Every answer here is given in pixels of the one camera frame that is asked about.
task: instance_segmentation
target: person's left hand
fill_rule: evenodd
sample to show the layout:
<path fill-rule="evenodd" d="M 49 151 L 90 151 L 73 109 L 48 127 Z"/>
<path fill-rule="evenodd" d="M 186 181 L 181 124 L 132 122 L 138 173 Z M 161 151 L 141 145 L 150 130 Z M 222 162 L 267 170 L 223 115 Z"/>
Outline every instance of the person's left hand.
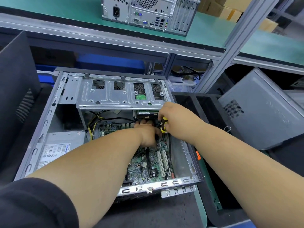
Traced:
<path fill-rule="evenodd" d="M 141 137 L 140 145 L 142 147 L 156 147 L 155 134 L 162 137 L 162 132 L 159 128 L 153 126 L 152 121 L 146 122 L 146 120 L 137 121 L 134 125 L 134 129 L 138 132 Z"/>

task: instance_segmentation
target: orange tape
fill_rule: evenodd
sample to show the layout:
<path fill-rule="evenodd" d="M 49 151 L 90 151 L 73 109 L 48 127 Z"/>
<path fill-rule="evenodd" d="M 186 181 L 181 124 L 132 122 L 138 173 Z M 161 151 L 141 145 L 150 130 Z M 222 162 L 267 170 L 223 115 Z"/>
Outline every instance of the orange tape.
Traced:
<path fill-rule="evenodd" d="M 227 21 L 230 21 L 230 20 L 231 20 L 231 18 L 232 18 L 232 16 L 234 15 L 234 13 L 235 13 L 235 10 L 231 10 L 229 16 L 227 17 Z"/>
<path fill-rule="evenodd" d="M 198 151 L 196 151 L 196 154 L 197 154 L 197 160 L 201 160 L 202 158 Z"/>

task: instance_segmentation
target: white label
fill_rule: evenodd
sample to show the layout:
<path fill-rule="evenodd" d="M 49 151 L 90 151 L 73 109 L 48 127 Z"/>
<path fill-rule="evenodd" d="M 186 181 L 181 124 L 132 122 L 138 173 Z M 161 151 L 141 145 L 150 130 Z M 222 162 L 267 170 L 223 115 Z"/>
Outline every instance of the white label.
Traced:
<path fill-rule="evenodd" d="M 173 12 L 174 12 L 175 5 L 176 5 L 176 0 L 173 0 L 173 4 L 172 4 L 172 8 L 171 8 L 171 12 L 170 12 L 170 14 L 171 14 L 171 15 L 172 15 L 172 14 L 173 14 Z"/>
<path fill-rule="evenodd" d="M 37 169 L 70 151 L 71 143 L 45 145 Z"/>

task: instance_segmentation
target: white connector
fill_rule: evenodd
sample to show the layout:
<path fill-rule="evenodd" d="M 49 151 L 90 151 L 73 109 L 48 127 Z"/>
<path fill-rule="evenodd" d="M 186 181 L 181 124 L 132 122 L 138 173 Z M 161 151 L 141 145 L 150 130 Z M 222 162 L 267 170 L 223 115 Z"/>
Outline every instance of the white connector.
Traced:
<path fill-rule="evenodd" d="M 162 155 L 163 155 L 164 167 L 165 167 L 165 169 L 167 171 L 167 169 L 169 168 L 169 166 L 168 166 L 168 158 L 167 158 L 167 154 L 166 154 L 165 150 L 162 151 Z"/>
<path fill-rule="evenodd" d="M 162 157 L 161 152 L 158 150 L 157 159 L 158 159 L 158 164 L 159 164 L 159 170 L 161 172 L 161 177 L 165 177 L 164 165 L 163 165 L 163 161 L 162 161 L 161 157 Z"/>

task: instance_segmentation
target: person's right hand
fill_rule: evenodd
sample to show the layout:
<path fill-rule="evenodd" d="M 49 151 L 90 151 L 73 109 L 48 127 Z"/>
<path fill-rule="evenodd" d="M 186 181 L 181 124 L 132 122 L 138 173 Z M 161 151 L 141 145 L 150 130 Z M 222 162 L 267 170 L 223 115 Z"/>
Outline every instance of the person's right hand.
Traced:
<path fill-rule="evenodd" d="M 165 102 L 158 112 L 158 120 L 162 120 L 163 116 L 168 119 L 165 123 L 168 133 L 192 145 L 196 138 L 199 138 L 200 130 L 205 125 L 205 122 L 190 110 L 172 102 Z"/>

